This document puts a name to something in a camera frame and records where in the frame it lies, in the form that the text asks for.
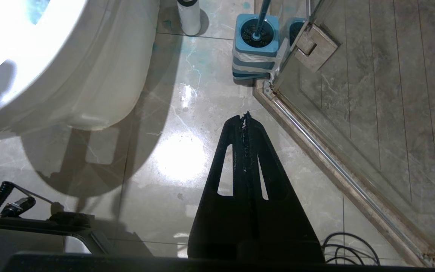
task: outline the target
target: black cable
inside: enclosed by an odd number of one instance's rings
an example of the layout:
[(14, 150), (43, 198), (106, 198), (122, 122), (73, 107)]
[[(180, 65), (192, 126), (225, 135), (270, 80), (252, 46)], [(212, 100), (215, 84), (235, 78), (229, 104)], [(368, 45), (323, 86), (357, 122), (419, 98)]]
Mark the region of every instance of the black cable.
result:
[[(373, 253), (373, 256), (368, 255), (367, 253), (364, 253), (364, 252), (362, 252), (360, 250), (357, 250), (357, 249), (349, 247), (349, 246), (343, 246), (343, 245), (340, 245), (340, 244), (332, 244), (332, 243), (329, 244), (328, 243), (328, 241), (330, 241), (330, 239), (332, 237), (338, 236), (338, 235), (350, 236), (350, 237), (353, 237), (353, 238), (361, 241), (362, 243), (364, 243), (364, 245), (366, 245), (370, 249), (370, 251)], [(355, 261), (351, 260), (350, 258), (338, 256), (338, 251), (343, 248), (346, 251), (352, 252), (352, 254), (355, 255), (355, 257), (357, 257), (357, 259), (360, 261), (361, 265), (364, 265), (364, 262), (362, 260), (362, 257), (359, 256), (359, 254), (363, 255), (363, 256), (365, 256), (367, 258), (370, 258), (371, 260), (373, 260), (373, 262), (376, 263), (376, 265), (380, 266), (380, 260), (378, 258), (377, 253), (375, 252), (375, 250), (372, 248), (372, 246), (370, 246), (369, 243), (367, 243), (364, 239), (360, 238), (357, 235), (354, 235), (354, 234), (351, 234), (351, 233), (347, 233), (347, 232), (335, 232), (335, 233), (332, 233), (332, 234), (330, 234), (329, 236), (326, 237), (325, 241), (323, 242), (323, 245), (321, 246), (321, 250), (322, 250), (324, 256), (325, 256), (325, 248), (327, 248), (327, 247), (336, 247), (337, 248), (335, 250), (335, 256), (333, 258), (330, 258), (329, 260), (327, 260), (326, 261), (327, 263), (329, 263), (332, 260), (335, 260), (335, 264), (338, 264), (337, 260), (346, 260), (346, 261), (351, 262), (353, 264), (357, 264)]]

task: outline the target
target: glass panel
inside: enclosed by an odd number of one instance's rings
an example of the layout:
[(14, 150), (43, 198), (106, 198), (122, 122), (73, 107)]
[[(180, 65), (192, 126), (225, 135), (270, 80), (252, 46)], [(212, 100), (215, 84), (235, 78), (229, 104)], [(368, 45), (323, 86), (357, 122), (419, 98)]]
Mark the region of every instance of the glass panel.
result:
[(290, 57), (275, 91), (435, 243), (435, 2), (335, 0), (321, 16), (338, 50), (316, 73)]

